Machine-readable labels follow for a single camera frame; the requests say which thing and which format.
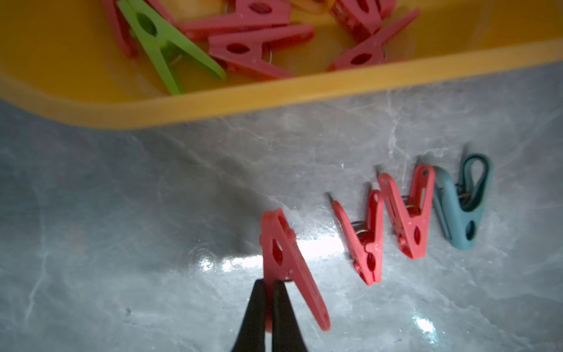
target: clothespin jaw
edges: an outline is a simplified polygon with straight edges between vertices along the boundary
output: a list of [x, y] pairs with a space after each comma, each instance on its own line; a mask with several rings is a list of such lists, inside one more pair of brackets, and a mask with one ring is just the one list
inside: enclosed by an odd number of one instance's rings
[[176, 75], [167, 63], [171, 50], [180, 50], [188, 59], [207, 69], [213, 76], [223, 81], [226, 79], [221, 65], [143, 0], [120, 0], [117, 5], [171, 94], [182, 94]]
[[406, 205], [393, 177], [384, 173], [378, 180], [401, 252], [411, 259], [424, 258], [434, 194], [434, 169], [430, 165], [419, 165], [414, 170]]
[[275, 51], [308, 42], [314, 36], [315, 28], [310, 25], [213, 35], [209, 37], [208, 52], [230, 71], [261, 80], [290, 78], [294, 76], [292, 73], [262, 59], [264, 48]]
[[381, 282], [383, 263], [383, 202], [378, 190], [372, 190], [368, 198], [366, 231], [357, 233], [350, 223], [344, 209], [336, 200], [331, 201], [338, 219], [354, 268], [366, 285]]
[[[483, 172], [477, 183], [471, 167], [481, 162]], [[485, 201], [493, 177], [493, 162], [483, 154], [474, 153], [461, 160], [459, 184], [450, 174], [435, 166], [434, 208], [446, 239], [457, 249], [472, 249], [485, 211]]]
[[235, 0], [234, 3], [233, 13], [184, 22], [179, 26], [180, 31], [193, 41], [204, 41], [210, 35], [289, 25], [291, 5], [284, 0]]
[[272, 295], [276, 280], [292, 280], [323, 331], [330, 330], [330, 317], [315, 280], [297, 246], [295, 232], [289, 227], [282, 209], [262, 215], [260, 236], [266, 287], [266, 330], [272, 326]]
[[414, 21], [419, 14], [419, 9], [413, 10], [397, 22], [380, 29], [376, 34], [342, 54], [332, 62], [328, 70], [338, 71], [387, 62], [383, 45]]
[[323, 14], [330, 10], [335, 0], [290, 0], [292, 5], [312, 14]]
[[377, 0], [337, 0], [332, 16], [361, 43], [381, 28]]

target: teal clothespin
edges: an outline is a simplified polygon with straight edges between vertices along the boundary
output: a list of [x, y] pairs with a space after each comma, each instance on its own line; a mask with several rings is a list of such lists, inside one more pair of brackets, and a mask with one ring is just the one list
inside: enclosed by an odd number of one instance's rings
[[[477, 184], [471, 175], [475, 162], [483, 164]], [[472, 153], [461, 160], [459, 184], [441, 167], [434, 167], [436, 181], [432, 202], [446, 239], [457, 249], [471, 249], [485, 211], [485, 200], [493, 177], [493, 162], [486, 155]]]
[[188, 59], [200, 64], [213, 76], [223, 81], [227, 77], [221, 65], [162, 18], [144, 0], [120, 0], [117, 6], [171, 94], [182, 94], [176, 75], [167, 63], [169, 54], [175, 49], [179, 49]]

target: blue clothespin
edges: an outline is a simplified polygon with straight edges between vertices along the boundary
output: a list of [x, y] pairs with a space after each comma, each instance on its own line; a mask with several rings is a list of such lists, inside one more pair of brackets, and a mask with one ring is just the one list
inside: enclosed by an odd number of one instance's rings
[[[475, 184], [471, 167], [483, 164], [481, 178]], [[493, 177], [493, 162], [479, 153], [464, 156], [459, 169], [459, 184], [450, 174], [435, 166], [436, 179], [432, 200], [446, 239], [457, 249], [471, 249], [485, 211], [485, 200]]]

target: clothespin hole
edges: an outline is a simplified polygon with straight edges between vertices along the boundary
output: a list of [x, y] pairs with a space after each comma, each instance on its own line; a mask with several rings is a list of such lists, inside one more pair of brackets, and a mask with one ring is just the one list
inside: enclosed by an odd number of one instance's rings
[[356, 0], [358, 2], [358, 6], [360, 7], [360, 9], [362, 11], [364, 11], [366, 14], [369, 13], [369, 6], [368, 6], [368, 2], [366, 0]]
[[227, 45], [227, 50], [232, 52], [233, 54], [246, 54], [250, 51], [250, 48], [241, 43], [232, 43]]
[[369, 271], [374, 271], [376, 269], [376, 258], [371, 253], [368, 253], [367, 264]]
[[368, 53], [359, 54], [359, 55], [356, 55], [356, 57], [353, 58], [350, 63], [352, 65], [360, 66], [360, 65], [367, 63], [369, 61], [369, 59], [371, 59], [372, 57], [373, 57], [373, 55], [368, 54]]
[[470, 221], [465, 228], [465, 236], [468, 241], [471, 241], [475, 237], [475, 223]]
[[381, 0], [376, 0], [377, 12], [381, 13]]
[[270, 5], [264, 2], [253, 2], [248, 5], [248, 8], [260, 15], [268, 15], [272, 13]]
[[278, 241], [275, 239], [272, 240], [272, 255], [274, 256], [276, 263], [281, 266], [283, 263], [283, 250]]
[[418, 226], [414, 228], [414, 241], [416, 244], [421, 243], [421, 231], [418, 229]]
[[157, 36], [157, 27], [154, 25], [153, 21], [145, 14], [137, 13], [137, 21], [143, 28], [145, 32], [152, 35], [153, 37]]

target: clothespin handle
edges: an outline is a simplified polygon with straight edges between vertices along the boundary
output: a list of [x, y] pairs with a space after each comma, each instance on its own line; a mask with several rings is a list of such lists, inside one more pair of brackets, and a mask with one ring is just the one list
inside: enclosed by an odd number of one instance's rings
[[315, 280], [297, 246], [295, 232], [289, 227], [282, 209], [262, 215], [260, 236], [264, 262], [267, 309], [266, 330], [271, 331], [272, 295], [276, 280], [292, 280], [323, 331], [330, 330], [330, 317]]
[[120, 0], [117, 5], [171, 94], [182, 94], [180, 84], [168, 66], [164, 53], [171, 45], [178, 48], [188, 59], [207, 69], [213, 76], [221, 80], [226, 79], [226, 73], [221, 65], [143, 0]]

